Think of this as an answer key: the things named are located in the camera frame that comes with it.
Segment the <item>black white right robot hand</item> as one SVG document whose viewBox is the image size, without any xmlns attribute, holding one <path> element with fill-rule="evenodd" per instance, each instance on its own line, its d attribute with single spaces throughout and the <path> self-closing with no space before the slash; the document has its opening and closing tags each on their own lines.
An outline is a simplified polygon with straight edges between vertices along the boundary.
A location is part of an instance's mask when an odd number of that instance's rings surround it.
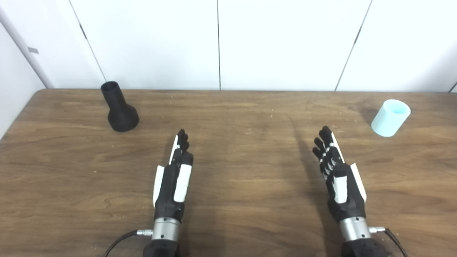
<svg viewBox="0 0 457 257">
<path fill-rule="evenodd" d="M 330 214 L 341 222 L 346 218 L 366 217 L 366 192 L 356 163 L 345 162 L 334 133 L 323 126 L 314 139 L 313 154 L 317 157 L 320 172 L 329 193 L 327 205 Z"/>
</svg>

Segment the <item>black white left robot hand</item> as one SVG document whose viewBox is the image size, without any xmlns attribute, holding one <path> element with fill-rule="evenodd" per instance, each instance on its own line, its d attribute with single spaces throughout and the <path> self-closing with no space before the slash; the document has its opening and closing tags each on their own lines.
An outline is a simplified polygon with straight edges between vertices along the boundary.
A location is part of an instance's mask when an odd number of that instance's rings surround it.
<svg viewBox="0 0 457 257">
<path fill-rule="evenodd" d="M 189 136 L 181 129 L 175 136 L 167 166 L 158 166 L 154 182 L 154 219 L 182 222 L 194 156 L 188 151 Z"/>
</svg>

